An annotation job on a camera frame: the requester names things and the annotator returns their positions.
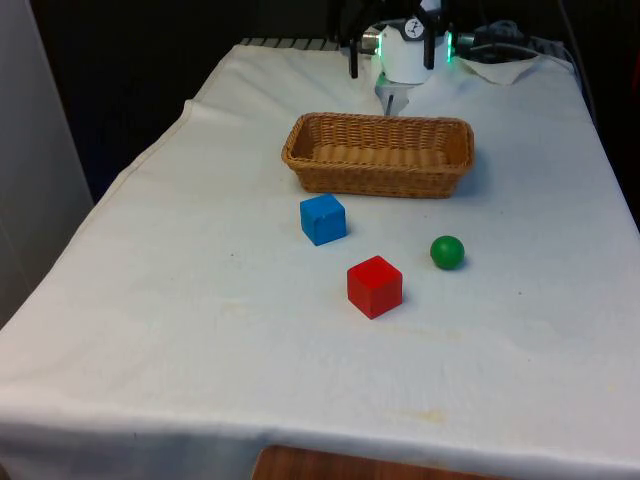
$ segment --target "basket rim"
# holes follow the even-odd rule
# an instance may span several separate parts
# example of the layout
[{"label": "basket rim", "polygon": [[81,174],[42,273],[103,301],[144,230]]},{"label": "basket rim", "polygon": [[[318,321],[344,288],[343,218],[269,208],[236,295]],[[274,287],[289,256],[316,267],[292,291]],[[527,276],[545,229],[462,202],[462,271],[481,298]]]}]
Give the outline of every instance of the basket rim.
[{"label": "basket rim", "polygon": [[[361,162],[361,163],[353,163],[353,162],[340,162],[340,163],[327,163],[327,162],[319,162],[309,157],[296,157],[293,155],[293,146],[298,137],[298,133],[302,129],[304,123],[309,120],[309,118],[322,116],[322,117],[333,117],[333,118],[367,118],[369,120],[380,120],[389,123],[431,123],[431,122],[451,122],[462,125],[466,131],[466,143],[467,143],[467,159],[463,163],[459,163],[456,165],[440,165],[434,167],[416,167],[416,168],[408,168],[406,166],[398,166],[398,165],[384,165],[379,163],[371,163],[371,162]],[[294,124],[289,136],[287,137],[287,141],[282,147],[282,160],[294,171],[305,170],[308,168],[314,169],[327,169],[327,170],[335,170],[336,167],[343,168],[346,170],[357,170],[361,167],[376,167],[376,169],[386,172],[417,172],[417,173],[451,173],[451,174],[464,174],[468,172],[474,164],[474,138],[473,138],[473,130],[471,125],[468,122],[453,117],[392,117],[385,115],[367,115],[361,113],[333,113],[333,112],[310,112],[301,115],[296,123]]]}]

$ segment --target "stain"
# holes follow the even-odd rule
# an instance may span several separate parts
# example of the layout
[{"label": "stain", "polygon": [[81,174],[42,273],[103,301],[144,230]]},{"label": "stain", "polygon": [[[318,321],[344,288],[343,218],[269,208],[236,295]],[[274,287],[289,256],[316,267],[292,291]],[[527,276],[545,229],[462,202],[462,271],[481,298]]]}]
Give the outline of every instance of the stain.
[{"label": "stain", "polygon": [[443,410],[432,408],[424,411],[405,411],[404,415],[422,420],[423,422],[433,423],[434,425],[442,425],[446,423],[447,416]]}]

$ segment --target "dark background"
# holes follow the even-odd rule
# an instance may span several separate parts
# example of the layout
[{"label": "dark background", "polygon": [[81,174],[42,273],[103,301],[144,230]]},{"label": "dark background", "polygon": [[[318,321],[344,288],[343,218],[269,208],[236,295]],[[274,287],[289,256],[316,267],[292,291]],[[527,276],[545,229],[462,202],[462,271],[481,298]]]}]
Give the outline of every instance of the dark background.
[{"label": "dark background", "polygon": [[[463,30],[482,23],[477,0],[455,1]],[[483,3],[489,22],[515,20],[525,33],[569,46],[556,0]],[[631,89],[640,1],[565,5],[593,88],[600,138],[640,224],[640,95]],[[184,100],[242,37],[324,37],[327,6],[327,0],[32,0],[94,199],[179,117]]]}]

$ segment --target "red cube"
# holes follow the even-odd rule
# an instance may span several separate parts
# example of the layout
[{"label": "red cube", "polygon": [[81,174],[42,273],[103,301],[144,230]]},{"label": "red cube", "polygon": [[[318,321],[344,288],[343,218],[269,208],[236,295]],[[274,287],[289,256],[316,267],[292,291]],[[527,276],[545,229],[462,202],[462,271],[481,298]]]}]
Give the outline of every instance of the red cube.
[{"label": "red cube", "polygon": [[402,273],[381,256],[347,272],[349,300],[370,319],[402,303]]}]

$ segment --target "blue cube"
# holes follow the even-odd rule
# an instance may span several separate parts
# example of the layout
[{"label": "blue cube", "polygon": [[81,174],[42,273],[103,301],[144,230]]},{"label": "blue cube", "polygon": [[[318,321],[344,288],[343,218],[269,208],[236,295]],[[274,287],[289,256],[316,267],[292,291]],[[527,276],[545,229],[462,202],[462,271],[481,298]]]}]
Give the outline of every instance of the blue cube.
[{"label": "blue cube", "polygon": [[347,235],[344,207],[330,194],[300,202],[300,220],[316,246]]}]

